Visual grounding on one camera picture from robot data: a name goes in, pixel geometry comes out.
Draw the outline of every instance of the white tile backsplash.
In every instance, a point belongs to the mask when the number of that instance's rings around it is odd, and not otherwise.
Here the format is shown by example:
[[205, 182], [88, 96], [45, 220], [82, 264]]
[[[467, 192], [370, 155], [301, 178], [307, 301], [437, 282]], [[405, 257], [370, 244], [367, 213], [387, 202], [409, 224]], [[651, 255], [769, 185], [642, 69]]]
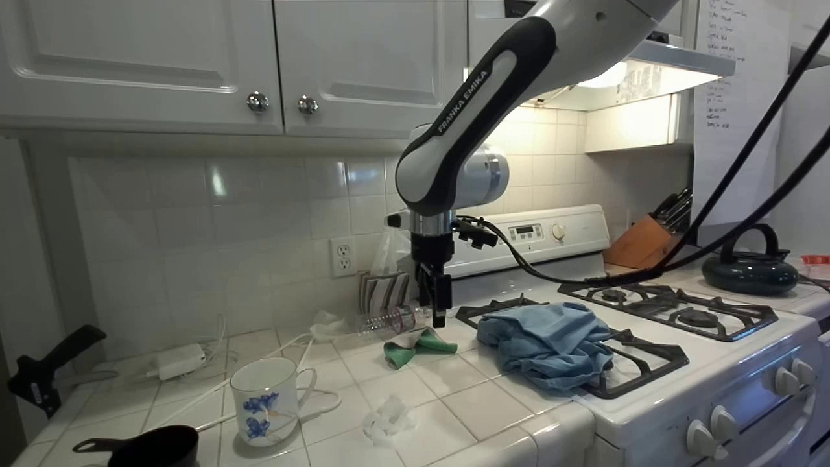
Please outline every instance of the white tile backsplash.
[[[601, 202], [619, 233], [685, 186], [676, 155], [588, 159], [581, 143], [584, 113], [518, 108], [488, 141], [508, 155], [511, 186], [468, 213]], [[74, 143], [70, 168], [96, 311], [115, 355], [221, 329], [285, 336], [320, 308], [352, 311], [355, 278], [328, 274], [328, 239], [355, 239], [355, 261], [367, 269], [383, 218], [402, 208], [393, 150], [108, 146], [84, 154]]]

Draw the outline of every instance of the green object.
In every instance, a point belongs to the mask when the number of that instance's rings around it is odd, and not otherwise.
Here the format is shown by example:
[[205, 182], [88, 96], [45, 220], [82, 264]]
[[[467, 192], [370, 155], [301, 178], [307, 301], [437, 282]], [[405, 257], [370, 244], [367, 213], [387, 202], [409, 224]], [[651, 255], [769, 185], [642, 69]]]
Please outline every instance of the green object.
[[383, 355], [393, 369], [402, 369], [416, 352], [424, 355], [424, 352], [457, 352], [457, 349], [458, 346], [440, 339], [436, 329], [423, 329], [412, 348], [405, 348], [399, 342], [383, 342]]
[[[759, 231], [765, 237], [768, 252], [734, 252], [741, 233]], [[777, 248], [777, 237], [769, 226], [756, 224], [735, 233], [720, 255], [702, 261], [702, 278], [726, 291], [748, 296], [785, 296], [796, 282], [796, 266], [785, 264], [785, 252]]]

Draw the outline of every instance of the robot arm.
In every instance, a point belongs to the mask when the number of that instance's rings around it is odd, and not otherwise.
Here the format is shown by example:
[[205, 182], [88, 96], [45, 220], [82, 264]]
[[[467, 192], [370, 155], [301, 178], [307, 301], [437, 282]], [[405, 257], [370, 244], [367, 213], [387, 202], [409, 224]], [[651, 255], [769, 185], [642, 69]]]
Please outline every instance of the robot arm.
[[393, 182], [412, 211], [412, 259], [436, 327], [450, 307], [442, 264], [454, 255], [450, 224], [464, 200], [458, 190], [467, 159], [525, 99], [575, 86], [619, 61], [674, 3], [538, 0], [484, 52], [437, 120], [405, 148]]

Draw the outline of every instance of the range hood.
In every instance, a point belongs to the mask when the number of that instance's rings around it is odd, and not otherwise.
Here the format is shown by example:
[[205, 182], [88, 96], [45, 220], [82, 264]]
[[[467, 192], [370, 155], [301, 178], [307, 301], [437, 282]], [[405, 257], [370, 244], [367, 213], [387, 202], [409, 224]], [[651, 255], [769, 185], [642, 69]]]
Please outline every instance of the range hood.
[[734, 61], [645, 38], [619, 65], [581, 86], [543, 93], [543, 106], [593, 111], [678, 93], [734, 74]]

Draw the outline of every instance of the stove knob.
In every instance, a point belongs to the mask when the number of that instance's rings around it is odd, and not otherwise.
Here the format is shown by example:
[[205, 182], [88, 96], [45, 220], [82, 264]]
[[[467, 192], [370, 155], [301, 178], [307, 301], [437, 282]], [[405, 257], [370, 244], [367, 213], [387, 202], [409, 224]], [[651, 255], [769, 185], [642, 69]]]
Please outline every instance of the stove knob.
[[774, 370], [773, 390], [774, 390], [774, 394], [791, 396], [800, 390], [800, 381], [799, 381], [799, 377], [794, 377], [787, 369], [779, 366]]
[[726, 449], [702, 425], [702, 421], [693, 421], [690, 429], [685, 429], [685, 449], [693, 457], [708, 457], [708, 458], [722, 458], [726, 457]]
[[791, 370], [799, 377], [799, 381], [803, 387], [808, 387], [814, 381], [812, 366], [805, 360], [800, 360], [800, 359], [794, 360]]
[[709, 425], [713, 436], [719, 436], [720, 442], [731, 442], [731, 438], [735, 438], [739, 431], [741, 431], [741, 429], [735, 425], [734, 416], [731, 416], [722, 405], [719, 405], [715, 409], [709, 409], [708, 425]]

